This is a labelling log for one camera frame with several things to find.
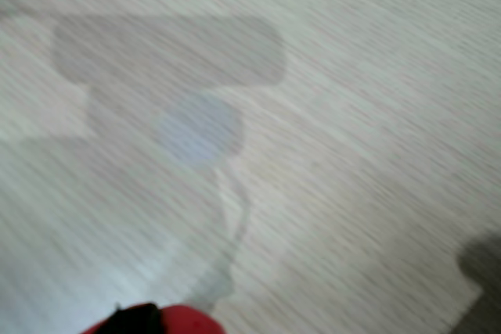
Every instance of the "light wood grain surface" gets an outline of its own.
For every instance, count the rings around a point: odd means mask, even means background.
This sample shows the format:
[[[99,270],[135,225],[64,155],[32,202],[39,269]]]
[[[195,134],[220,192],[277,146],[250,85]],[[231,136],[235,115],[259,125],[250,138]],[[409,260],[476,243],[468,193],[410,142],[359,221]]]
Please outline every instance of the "light wood grain surface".
[[[500,15],[0,0],[0,332],[142,301],[217,301],[235,334],[446,332],[478,294],[457,253],[501,225]]]

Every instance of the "black object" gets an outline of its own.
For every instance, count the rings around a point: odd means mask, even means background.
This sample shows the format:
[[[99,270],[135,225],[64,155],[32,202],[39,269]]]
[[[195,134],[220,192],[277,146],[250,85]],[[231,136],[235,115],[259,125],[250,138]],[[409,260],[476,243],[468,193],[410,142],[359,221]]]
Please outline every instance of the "black object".
[[[501,333],[501,236],[468,245],[459,256],[459,266],[483,293],[449,334]]]
[[[96,334],[165,334],[162,315],[155,304],[125,310],[120,308],[106,320]]]

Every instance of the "floor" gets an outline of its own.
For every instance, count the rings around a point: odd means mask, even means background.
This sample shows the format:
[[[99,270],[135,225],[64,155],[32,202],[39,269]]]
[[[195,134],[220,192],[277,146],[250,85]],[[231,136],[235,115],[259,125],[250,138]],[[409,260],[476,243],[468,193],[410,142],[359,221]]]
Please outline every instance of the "floor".
[[[443,333],[501,225],[501,0],[0,0],[0,332],[187,302]]]

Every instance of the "wooden floor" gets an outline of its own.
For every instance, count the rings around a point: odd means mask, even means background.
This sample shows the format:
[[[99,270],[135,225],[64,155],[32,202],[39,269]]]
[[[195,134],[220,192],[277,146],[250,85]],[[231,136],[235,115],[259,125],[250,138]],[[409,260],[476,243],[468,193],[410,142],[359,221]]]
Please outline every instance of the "wooden floor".
[[[501,0],[0,0],[0,332],[189,302],[447,332],[501,225]]]

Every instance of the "red object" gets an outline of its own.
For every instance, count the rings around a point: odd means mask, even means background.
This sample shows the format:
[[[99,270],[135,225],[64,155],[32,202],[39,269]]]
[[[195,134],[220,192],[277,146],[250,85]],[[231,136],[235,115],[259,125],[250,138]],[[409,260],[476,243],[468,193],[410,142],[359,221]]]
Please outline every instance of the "red object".
[[[174,305],[161,308],[160,312],[166,334],[225,334],[225,330],[213,318],[191,307]],[[99,322],[82,334],[95,334],[105,322]]]

